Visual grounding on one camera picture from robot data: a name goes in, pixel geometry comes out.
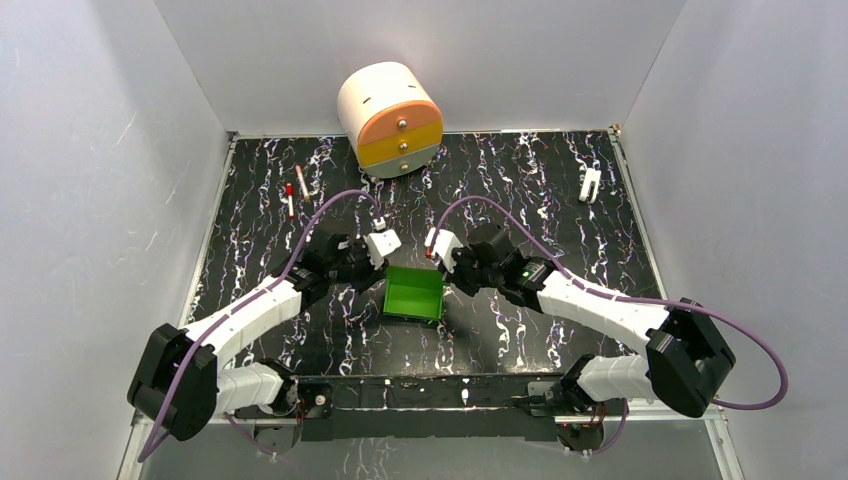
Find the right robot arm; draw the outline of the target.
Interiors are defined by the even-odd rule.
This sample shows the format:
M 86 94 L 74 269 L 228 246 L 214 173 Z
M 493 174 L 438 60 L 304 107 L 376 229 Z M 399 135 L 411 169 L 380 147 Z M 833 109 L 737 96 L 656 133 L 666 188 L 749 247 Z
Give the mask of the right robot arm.
M 498 224 L 474 229 L 466 243 L 431 229 L 426 244 L 446 280 L 465 294 L 492 288 L 517 307 L 575 321 L 631 349 L 625 356 L 580 357 L 546 391 L 551 406 L 587 414 L 609 400 L 641 398 L 698 418 L 735 366 L 727 342 L 693 302 L 638 304 L 615 290 L 569 279 L 551 260 L 524 256 Z

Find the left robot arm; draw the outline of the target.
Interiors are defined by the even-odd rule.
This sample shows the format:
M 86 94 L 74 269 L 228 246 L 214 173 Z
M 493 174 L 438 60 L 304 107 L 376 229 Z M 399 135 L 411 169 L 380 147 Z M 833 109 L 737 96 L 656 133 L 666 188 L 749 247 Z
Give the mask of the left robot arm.
M 228 362 L 267 331 L 295 319 L 347 284 L 357 292 L 384 279 L 401 245 L 389 228 L 364 237 L 314 231 L 246 296 L 186 328 L 163 324 L 150 335 L 131 380 L 128 403 L 173 438 L 194 437 L 223 413 L 257 406 L 275 416 L 299 406 L 293 372 L 271 359 L 246 367 Z

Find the green paper box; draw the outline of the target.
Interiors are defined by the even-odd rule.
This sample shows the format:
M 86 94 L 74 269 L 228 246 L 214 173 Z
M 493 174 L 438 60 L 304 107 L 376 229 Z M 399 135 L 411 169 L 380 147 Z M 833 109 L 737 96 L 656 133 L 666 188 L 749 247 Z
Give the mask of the green paper box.
M 438 270 L 389 266 L 385 272 L 383 313 L 427 322 L 444 312 L 443 274 Z

